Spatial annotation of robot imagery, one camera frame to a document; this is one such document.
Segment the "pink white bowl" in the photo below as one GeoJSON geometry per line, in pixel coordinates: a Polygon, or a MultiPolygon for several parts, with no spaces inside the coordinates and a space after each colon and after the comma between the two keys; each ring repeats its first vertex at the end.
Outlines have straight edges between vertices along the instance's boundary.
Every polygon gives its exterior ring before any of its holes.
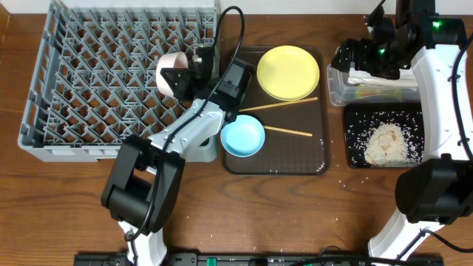
{"type": "Polygon", "coordinates": [[[169,97],[174,97],[171,79],[166,75],[174,70],[188,69],[188,59],[184,52],[173,52],[162,55],[156,66],[156,84],[158,91],[169,97]]]}

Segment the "light blue bowl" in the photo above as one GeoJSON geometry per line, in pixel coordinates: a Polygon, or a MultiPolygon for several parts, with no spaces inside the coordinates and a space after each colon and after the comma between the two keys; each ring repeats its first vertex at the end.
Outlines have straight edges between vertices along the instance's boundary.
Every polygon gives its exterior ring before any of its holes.
{"type": "Polygon", "coordinates": [[[250,115],[237,115],[236,120],[225,125],[220,132],[222,147],[236,157],[250,157],[265,143],[262,123],[250,115]]]}

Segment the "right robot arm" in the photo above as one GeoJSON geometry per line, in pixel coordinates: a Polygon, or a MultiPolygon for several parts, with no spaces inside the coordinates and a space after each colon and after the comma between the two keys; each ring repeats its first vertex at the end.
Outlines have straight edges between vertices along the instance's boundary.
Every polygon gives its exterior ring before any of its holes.
{"type": "Polygon", "coordinates": [[[364,23],[370,37],[342,42],[332,66],[387,80],[411,69],[421,97],[423,161],[398,178],[395,212],[368,243],[368,265],[409,265],[427,237],[472,214],[472,35],[463,20],[439,16],[432,0],[398,1],[394,18],[377,6],[364,23]]]}

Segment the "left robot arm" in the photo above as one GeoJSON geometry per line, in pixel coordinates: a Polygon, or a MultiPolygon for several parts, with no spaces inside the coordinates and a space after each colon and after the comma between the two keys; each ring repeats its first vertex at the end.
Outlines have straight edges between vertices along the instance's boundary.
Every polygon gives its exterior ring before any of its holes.
{"type": "Polygon", "coordinates": [[[191,69],[184,52],[162,55],[156,66],[159,93],[191,106],[170,126],[122,143],[101,204],[124,231],[128,265],[161,265],[167,254],[163,227],[173,211],[186,162],[201,144],[234,122],[253,65],[233,57],[220,78],[212,75],[216,46],[197,45],[191,69]]]}

